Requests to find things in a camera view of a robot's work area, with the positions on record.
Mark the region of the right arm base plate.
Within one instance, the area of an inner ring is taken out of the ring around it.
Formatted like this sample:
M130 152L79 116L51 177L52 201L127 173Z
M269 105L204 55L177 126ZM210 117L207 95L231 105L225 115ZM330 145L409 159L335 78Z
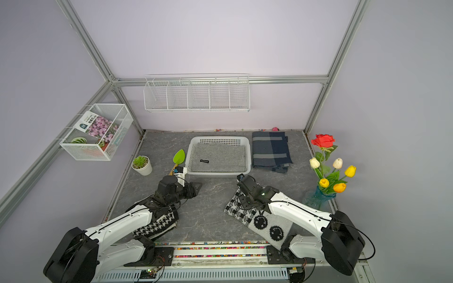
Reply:
M269 245L266 247L267 262L270 265L287 265L287 264L313 264L313 258L298 258L289 249L283 249L283 252Z

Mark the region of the black white houndstooth scarf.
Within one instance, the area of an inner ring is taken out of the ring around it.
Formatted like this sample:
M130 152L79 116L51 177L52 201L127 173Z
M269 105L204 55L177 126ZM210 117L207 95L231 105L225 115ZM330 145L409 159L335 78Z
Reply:
M176 228L178 220L178 211L175 206L171 206L167 214L161 216L156 221L133 231L133 238L139 239L145 237L150 241L154 241Z

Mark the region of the smiley houndstooth white scarf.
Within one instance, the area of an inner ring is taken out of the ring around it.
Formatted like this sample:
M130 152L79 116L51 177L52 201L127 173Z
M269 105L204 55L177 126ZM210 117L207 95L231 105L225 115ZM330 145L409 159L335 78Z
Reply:
M277 250L280 250L289 236L293 223L266 211L259 211L256 208L243 209L239 201L241 196L244 196L244 194L240 189L237 189L232 199L227 203L224 212L240 221L252 232L260 235Z

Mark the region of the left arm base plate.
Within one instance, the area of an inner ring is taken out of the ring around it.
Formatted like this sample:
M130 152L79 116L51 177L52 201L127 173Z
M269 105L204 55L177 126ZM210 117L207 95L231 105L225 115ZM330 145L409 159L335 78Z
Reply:
M168 246L147 248L140 260L125 264L125 266L170 266L172 265L174 252L175 249Z

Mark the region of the grey scarf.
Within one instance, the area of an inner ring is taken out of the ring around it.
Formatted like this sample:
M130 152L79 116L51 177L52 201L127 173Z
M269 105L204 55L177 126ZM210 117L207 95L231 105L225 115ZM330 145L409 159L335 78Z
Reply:
M248 169L246 148L222 143L199 143L193 151L192 172L232 173Z

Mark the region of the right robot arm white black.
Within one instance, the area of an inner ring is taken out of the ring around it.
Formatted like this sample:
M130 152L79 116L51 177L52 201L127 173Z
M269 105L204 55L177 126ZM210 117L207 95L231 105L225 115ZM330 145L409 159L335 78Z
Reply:
M262 187L250 175L237 176L237 186L242 192L240 204L245 209L258 209L282 217L310 232L315 239L301 235L290 238L280 252L287 260L313 258L325 260L343 275L353 274L365 247L365 240L349 217L336 211L334 214L313 209L285 195L278 189Z

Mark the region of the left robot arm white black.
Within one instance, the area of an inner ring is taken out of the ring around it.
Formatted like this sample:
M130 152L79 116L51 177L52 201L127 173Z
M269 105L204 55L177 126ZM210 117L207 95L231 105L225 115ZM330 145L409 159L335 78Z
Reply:
M200 182L165 176L157 190L136 202L124 214L85 230L75 227L63 236L43 274L53 283L90 283L120 266L154 260L154 243L145 238L116 245L119 240L168 214L183 199L196 197Z

